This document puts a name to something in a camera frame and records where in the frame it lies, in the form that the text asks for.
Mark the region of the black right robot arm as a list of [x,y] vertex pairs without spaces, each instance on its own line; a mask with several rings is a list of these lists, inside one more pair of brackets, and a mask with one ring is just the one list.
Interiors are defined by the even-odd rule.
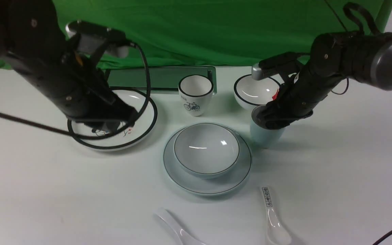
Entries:
[[252,67],[252,78],[279,75],[284,80],[276,98],[252,113],[256,124],[280,130],[313,115],[313,110],[342,80],[392,91],[392,33],[366,36],[359,32],[325,33],[311,46],[309,61],[304,53],[285,52]]

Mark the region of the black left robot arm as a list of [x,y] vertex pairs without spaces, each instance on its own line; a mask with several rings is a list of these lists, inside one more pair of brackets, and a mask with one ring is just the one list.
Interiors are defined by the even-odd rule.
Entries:
[[123,58],[123,31],[87,21],[58,24],[51,0],[0,0],[0,59],[69,120],[96,130],[135,124],[139,113],[109,87],[97,68],[103,54]]

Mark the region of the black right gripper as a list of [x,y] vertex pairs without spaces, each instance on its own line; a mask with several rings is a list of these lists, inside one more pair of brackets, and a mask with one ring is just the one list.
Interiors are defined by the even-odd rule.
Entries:
[[334,76],[299,73],[297,81],[282,88],[274,101],[257,110],[256,124],[267,130],[280,130],[310,117],[333,88]]

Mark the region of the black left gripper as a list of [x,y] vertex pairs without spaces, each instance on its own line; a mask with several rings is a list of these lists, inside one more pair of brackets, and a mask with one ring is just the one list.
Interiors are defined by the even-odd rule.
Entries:
[[75,88],[56,100],[57,107],[68,119],[84,124],[103,124],[99,129],[92,129],[94,134],[116,132],[120,123],[115,121],[135,124],[138,111],[112,91],[104,73],[92,62],[76,65],[69,77]]

